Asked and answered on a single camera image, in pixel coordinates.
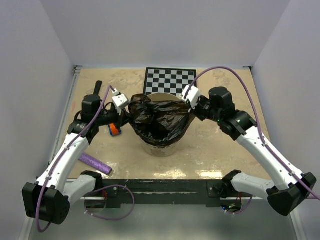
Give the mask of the beige round trash bin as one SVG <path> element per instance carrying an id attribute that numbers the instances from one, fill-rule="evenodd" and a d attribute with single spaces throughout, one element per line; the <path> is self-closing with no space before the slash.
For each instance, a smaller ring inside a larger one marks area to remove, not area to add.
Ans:
<path id="1" fill-rule="evenodd" d="M 152 93 L 148 95 L 148 97 L 153 101 L 153 102 L 161 102 L 161 101 L 179 101 L 180 99 L 172 94 L 169 93 Z M 169 146 L 163 147 L 163 146 L 153 146 L 150 145 L 143 140 L 141 141 L 141 146 L 143 150 L 154 157 L 158 158 L 164 158 L 173 155 L 178 151 L 178 148 L 180 146 L 180 142 L 173 143 Z"/>

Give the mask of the black trash bag roll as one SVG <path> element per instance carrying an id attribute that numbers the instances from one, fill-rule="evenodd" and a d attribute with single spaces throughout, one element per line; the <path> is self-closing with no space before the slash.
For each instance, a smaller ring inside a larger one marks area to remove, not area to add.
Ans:
<path id="1" fill-rule="evenodd" d="M 98 96 L 100 94 L 101 87 L 102 87 L 102 81 L 98 80 L 95 83 L 93 94 Z"/>

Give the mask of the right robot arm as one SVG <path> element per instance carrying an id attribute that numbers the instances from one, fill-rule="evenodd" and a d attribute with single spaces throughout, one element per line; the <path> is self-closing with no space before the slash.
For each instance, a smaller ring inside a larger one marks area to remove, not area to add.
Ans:
<path id="1" fill-rule="evenodd" d="M 267 200 L 280 215 L 288 216 L 310 195 L 317 179 L 290 163 L 259 132 L 258 123 L 245 111 L 235 109 L 232 94 L 225 87 L 214 87 L 205 97 L 196 87 L 188 93 L 191 108 L 200 120 L 211 120 L 223 133 L 246 149 L 264 168 L 270 180 L 233 170 L 222 179 L 221 197 L 233 192 Z"/>

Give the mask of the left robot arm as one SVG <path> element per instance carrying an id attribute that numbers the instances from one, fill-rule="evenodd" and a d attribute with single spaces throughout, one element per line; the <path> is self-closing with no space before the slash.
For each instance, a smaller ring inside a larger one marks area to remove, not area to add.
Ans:
<path id="1" fill-rule="evenodd" d="M 29 218 L 60 225 L 75 202 L 103 188 L 102 176 L 93 171 L 84 171 L 69 185 L 66 182 L 101 126 L 114 124 L 121 127 L 128 122 L 125 108 L 129 103 L 124 94 L 116 93 L 111 108 L 107 110 L 99 95 L 84 97 L 81 111 L 70 124 L 57 156 L 34 183 L 27 182 L 22 188 L 24 208 Z"/>

